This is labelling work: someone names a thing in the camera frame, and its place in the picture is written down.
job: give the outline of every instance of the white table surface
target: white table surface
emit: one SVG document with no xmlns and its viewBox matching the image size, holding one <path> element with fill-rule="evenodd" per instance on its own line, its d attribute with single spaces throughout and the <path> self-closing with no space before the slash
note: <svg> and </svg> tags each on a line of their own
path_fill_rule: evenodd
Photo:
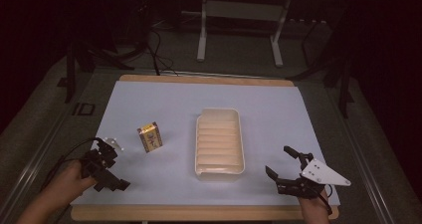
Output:
<svg viewBox="0 0 422 224">
<path fill-rule="evenodd" d="M 246 168 L 235 182 L 196 177 L 195 128 L 204 108 L 239 112 Z M 163 146 L 146 153 L 136 129 L 153 121 Z M 73 205 L 298 205 L 296 197 L 277 193 L 265 165 L 280 177 L 299 177 L 300 162 L 284 145 L 324 162 L 295 87 L 116 82 L 97 137 L 115 137 L 124 148 L 109 171 L 131 184 L 125 191 L 91 188 Z M 335 188 L 329 203 L 339 205 Z"/>
</svg>

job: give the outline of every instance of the human hand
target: human hand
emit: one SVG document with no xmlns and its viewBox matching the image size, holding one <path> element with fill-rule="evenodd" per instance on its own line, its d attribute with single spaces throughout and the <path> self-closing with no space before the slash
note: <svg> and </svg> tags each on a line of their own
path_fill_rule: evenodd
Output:
<svg viewBox="0 0 422 224">
<path fill-rule="evenodd" d="M 78 160 L 71 161 L 39 194 L 37 201 L 42 202 L 50 211 L 66 207 L 81 196 L 85 190 L 97 182 L 92 177 L 81 177 L 82 165 Z"/>
<path fill-rule="evenodd" d="M 66 207 L 89 187 L 96 184 L 92 177 L 81 178 L 81 163 L 72 161 L 49 185 L 28 205 L 17 224 L 46 223 L 56 210 Z"/>
<path fill-rule="evenodd" d="M 328 197 L 326 195 L 325 189 L 320 194 L 326 201 Z M 299 203 L 302 208 L 302 215 L 304 216 L 305 222 L 307 224 L 327 224 L 328 222 L 328 212 L 326 211 L 326 206 L 319 198 L 306 199 L 298 197 Z"/>
</svg>

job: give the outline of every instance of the white plastic tray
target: white plastic tray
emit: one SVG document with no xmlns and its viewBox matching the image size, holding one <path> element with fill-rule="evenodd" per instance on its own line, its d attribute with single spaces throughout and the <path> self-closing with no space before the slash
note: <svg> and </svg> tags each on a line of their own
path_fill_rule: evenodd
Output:
<svg viewBox="0 0 422 224">
<path fill-rule="evenodd" d="M 196 124 L 196 175 L 204 181 L 234 181 L 244 170 L 239 113 L 204 109 Z"/>
</svg>

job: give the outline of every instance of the wooden table edge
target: wooden table edge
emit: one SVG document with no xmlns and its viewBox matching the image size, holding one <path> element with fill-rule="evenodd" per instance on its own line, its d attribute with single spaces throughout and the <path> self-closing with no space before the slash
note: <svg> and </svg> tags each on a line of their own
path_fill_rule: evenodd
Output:
<svg viewBox="0 0 422 224">
<path fill-rule="evenodd" d="M 163 82 L 163 83 L 187 83 L 187 84 L 215 84 L 215 85 L 238 85 L 238 86 L 267 86 L 267 87 L 294 87 L 293 82 L 288 80 L 257 79 L 257 78 L 217 78 L 217 77 L 174 77 L 174 76 L 145 76 L 145 75 L 122 75 L 122 82 Z"/>
<path fill-rule="evenodd" d="M 331 206 L 330 220 L 339 215 Z M 300 206 L 74 205 L 76 221 L 277 221 L 302 220 Z"/>
<path fill-rule="evenodd" d="M 162 82 L 238 86 L 294 87 L 291 81 L 256 78 L 122 75 L 122 82 Z M 339 215 L 331 206 L 329 219 Z M 301 220 L 300 206 L 74 205 L 76 221 L 276 221 Z"/>
</svg>

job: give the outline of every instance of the small box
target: small box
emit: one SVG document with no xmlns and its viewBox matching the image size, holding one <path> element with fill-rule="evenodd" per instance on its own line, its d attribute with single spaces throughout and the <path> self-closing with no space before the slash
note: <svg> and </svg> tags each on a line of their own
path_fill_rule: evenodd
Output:
<svg viewBox="0 0 422 224">
<path fill-rule="evenodd" d="M 161 135 L 156 122 L 140 127 L 137 131 L 146 152 L 151 152 L 162 146 Z"/>
</svg>

